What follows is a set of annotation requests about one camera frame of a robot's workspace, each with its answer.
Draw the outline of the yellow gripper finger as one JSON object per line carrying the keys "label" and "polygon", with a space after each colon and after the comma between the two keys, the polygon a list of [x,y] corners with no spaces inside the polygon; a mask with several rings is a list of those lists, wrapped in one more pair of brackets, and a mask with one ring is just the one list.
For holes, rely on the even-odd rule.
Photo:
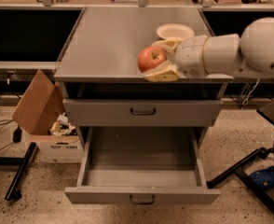
{"label": "yellow gripper finger", "polygon": [[178,79],[178,73],[178,66],[167,60],[157,67],[143,72],[143,76],[150,82],[171,82]]}
{"label": "yellow gripper finger", "polygon": [[182,43],[182,39],[178,37],[169,37],[164,40],[155,41],[152,47],[158,47],[169,55],[174,55],[177,47]]}

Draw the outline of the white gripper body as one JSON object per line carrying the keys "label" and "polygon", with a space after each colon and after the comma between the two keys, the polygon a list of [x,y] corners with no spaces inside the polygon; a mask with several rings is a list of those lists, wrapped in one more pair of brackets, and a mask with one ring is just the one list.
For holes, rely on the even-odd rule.
{"label": "white gripper body", "polygon": [[188,78],[206,77],[208,73],[204,64],[204,45],[208,37],[198,35],[180,43],[174,55],[174,63]]}

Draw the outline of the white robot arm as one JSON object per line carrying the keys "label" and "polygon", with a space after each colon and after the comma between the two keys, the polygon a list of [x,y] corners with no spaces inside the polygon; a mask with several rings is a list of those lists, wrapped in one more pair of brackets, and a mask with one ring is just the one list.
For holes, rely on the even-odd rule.
{"label": "white robot arm", "polygon": [[241,35],[197,35],[177,42],[174,38],[152,44],[154,58],[169,59],[143,70],[151,82],[175,81],[211,75],[274,78],[274,18],[262,18],[248,25]]}

